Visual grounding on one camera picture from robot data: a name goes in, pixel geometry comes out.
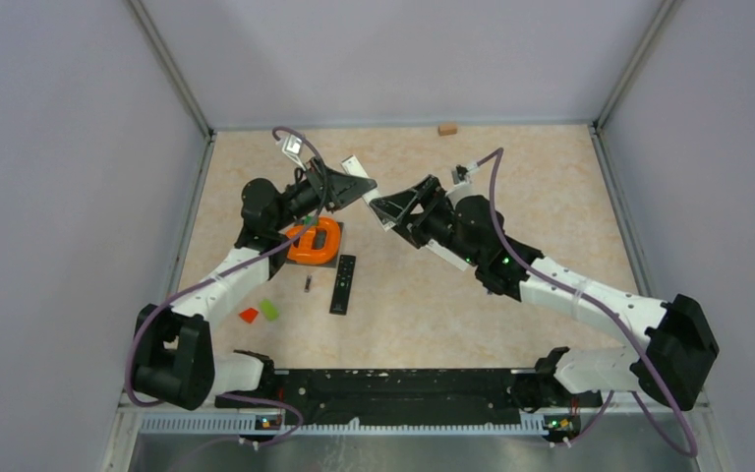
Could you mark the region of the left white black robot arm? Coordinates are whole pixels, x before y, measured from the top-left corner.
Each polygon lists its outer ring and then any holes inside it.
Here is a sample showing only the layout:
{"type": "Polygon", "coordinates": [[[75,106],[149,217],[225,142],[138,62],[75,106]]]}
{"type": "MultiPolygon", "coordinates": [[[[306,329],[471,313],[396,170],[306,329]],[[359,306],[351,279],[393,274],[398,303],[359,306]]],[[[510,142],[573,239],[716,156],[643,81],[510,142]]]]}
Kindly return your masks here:
{"type": "Polygon", "coordinates": [[[265,178],[248,182],[241,193],[243,226],[225,259],[199,283],[139,313],[124,375],[129,399],[141,407],[168,403],[195,410],[223,384],[253,406],[269,403],[276,381],[263,371],[262,360],[245,354],[216,360],[211,332],[284,266],[294,242],[284,228],[309,214],[343,209],[377,186],[318,158],[284,190],[265,178]]]}

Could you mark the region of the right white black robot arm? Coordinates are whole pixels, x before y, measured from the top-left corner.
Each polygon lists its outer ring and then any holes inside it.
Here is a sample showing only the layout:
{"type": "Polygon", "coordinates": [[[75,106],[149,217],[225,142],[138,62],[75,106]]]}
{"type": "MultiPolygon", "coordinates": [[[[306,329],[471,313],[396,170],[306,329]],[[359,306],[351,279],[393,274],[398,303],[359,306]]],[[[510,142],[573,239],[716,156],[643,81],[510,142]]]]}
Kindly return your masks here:
{"type": "Polygon", "coordinates": [[[701,304],[612,288],[565,267],[503,231],[504,217],[465,184],[445,191],[428,176],[370,201],[378,217],[416,248],[437,245],[472,266],[495,295],[555,310],[621,342],[619,348],[557,349],[537,378],[544,402],[562,405],[591,390],[644,392],[691,410],[720,353],[701,304]]]}

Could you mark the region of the white remote battery cover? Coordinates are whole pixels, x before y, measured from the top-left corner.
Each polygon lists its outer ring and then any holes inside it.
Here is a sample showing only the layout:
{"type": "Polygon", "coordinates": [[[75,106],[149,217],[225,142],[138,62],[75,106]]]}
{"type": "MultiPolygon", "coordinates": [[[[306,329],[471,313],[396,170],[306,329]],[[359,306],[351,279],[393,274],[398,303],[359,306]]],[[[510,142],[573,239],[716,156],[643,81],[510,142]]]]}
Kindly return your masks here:
{"type": "Polygon", "coordinates": [[[466,270],[470,264],[467,262],[465,258],[459,257],[447,248],[441,246],[436,240],[430,240],[427,245],[427,249],[430,250],[435,255],[439,256],[443,260],[447,261],[449,264],[455,266],[461,271],[466,270]]]}

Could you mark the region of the white remote control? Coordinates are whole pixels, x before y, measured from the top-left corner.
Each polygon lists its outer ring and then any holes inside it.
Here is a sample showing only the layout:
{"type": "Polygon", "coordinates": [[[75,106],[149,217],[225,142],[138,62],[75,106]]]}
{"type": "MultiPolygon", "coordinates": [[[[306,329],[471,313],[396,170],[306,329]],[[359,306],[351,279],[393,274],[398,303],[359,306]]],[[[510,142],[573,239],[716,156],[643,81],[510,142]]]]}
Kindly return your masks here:
{"type": "Polygon", "coordinates": [[[382,229],[384,231],[392,229],[394,223],[390,221],[388,217],[379,214],[371,207],[371,202],[374,199],[380,198],[381,194],[378,191],[377,182],[369,177],[358,157],[354,154],[350,155],[341,161],[341,166],[345,174],[356,178],[357,184],[359,185],[357,193],[360,195],[360,199],[365,203],[367,209],[379,222],[382,229]]]}

